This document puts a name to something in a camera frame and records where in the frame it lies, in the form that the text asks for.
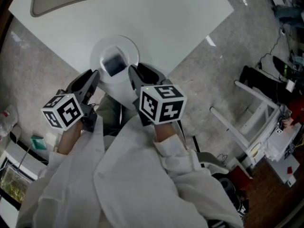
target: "concrete floor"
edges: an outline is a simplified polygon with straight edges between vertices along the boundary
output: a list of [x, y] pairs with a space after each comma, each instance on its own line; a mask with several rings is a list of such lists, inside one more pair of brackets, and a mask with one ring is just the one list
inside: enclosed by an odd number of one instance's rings
[[[219, 153], [240, 155], [242, 151], [209, 108], [214, 106], [231, 122], [239, 122], [253, 98], [233, 82], [244, 65], [254, 67], [271, 50], [280, 27], [271, 10], [271, 0], [229, 2], [234, 12], [169, 75], [188, 96], [182, 120], [188, 144], [194, 146], [192, 136], [195, 135], [200, 149], [216, 156]], [[286, 37], [281, 37], [273, 55], [287, 61]], [[278, 76], [270, 56], [262, 63], [265, 71]], [[57, 135], [40, 108], [77, 75], [22, 24], [13, 20], [0, 53], [0, 110], [9, 104], [18, 108], [24, 143], [29, 144], [32, 134], [45, 138]], [[92, 102], [98, 103], [103, 94], [98, 90]]]

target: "white lab coat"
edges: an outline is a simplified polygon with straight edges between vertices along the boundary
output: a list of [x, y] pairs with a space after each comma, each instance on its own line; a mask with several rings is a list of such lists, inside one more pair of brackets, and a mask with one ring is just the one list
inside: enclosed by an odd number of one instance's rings
[[105, 149], [102, 118], [67, 156], [51, 153], [33, 182], [17, 227], [207, 228], [208, 219], [243, 227], [221, 184], [177, 135], [153, 143], [152, 126], [132, 118]]

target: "white sleeve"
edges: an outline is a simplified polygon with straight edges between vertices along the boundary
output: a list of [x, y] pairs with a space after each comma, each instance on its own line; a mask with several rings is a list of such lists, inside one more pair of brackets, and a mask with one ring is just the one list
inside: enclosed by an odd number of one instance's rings
[[154, 144], [161, 155], [161, 164], [175, 183], [180, 198], [193, 203], [206, 220], [222, 220], [230, 227], [243, 227], [222, 185], [207, 168], [201, 167], [195, 151], [186, 150], [177, 135]]
[[38, 208], [38, 200], [65, 157], [66, 155], [60, 153], [50, 153], [48, 165], [40, 178], [32, 182], [28, 187], [18, 214], [17, 228], [32, 227], [33, 216]]

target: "white plate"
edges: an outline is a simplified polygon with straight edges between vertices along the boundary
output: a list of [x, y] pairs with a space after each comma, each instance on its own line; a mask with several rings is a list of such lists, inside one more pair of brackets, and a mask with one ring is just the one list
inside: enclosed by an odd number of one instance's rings
[[[114, 76], [106, 72], [103, 61], [119, 53], [128, 67]], [[136, 45], [127, 37], [113, 35], [102, 38], [94, 47], [90, 57], [92, 70], [100, 72], [100, 81], [106, 84], [118, 84], [129, 79], [128, 68], [138, 65], [139, 53]]]

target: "brown floor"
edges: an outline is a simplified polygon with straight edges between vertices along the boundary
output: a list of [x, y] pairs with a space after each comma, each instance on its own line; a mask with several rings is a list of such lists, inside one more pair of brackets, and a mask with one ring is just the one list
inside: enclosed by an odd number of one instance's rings
[[245, 228], [274, 228], [304, 198], [304, 147], [297, 148], [294, 157], [300, 167], [291, 188], [281, 182], [265, 160], [253, 170], [253, 182], [246, 188], [250, 207]]

